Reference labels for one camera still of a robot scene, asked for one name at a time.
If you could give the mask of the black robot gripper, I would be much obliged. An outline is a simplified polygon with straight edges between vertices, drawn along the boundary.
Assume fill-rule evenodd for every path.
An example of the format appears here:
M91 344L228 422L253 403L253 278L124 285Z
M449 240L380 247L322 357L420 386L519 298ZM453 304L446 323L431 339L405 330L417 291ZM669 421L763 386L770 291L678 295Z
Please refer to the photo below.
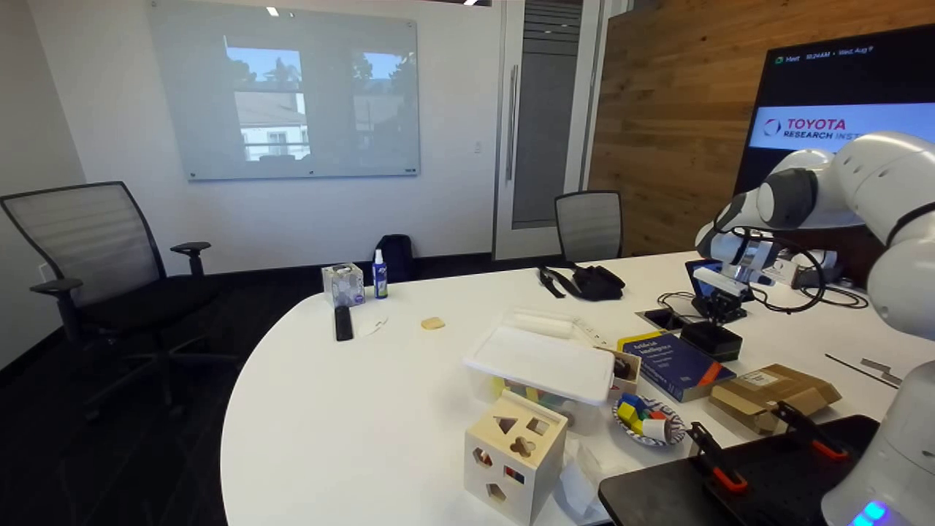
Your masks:
M769 231L757 227L716 227L703 224L694 233L694 252L703 260L718 260L720 272L750 285L773 260L777 241Z

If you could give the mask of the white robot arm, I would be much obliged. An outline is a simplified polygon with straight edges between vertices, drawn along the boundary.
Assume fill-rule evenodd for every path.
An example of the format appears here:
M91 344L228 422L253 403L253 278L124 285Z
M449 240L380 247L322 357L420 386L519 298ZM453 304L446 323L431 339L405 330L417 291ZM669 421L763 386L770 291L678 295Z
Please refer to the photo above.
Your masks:
M694 233L710 256L726 233L864 227L881 244L864 295L867 348L935 341L935 146L899 130L859 135L837 151L798 148ZM935 526L935 360L896 386L867 449L820 496L827 526Z

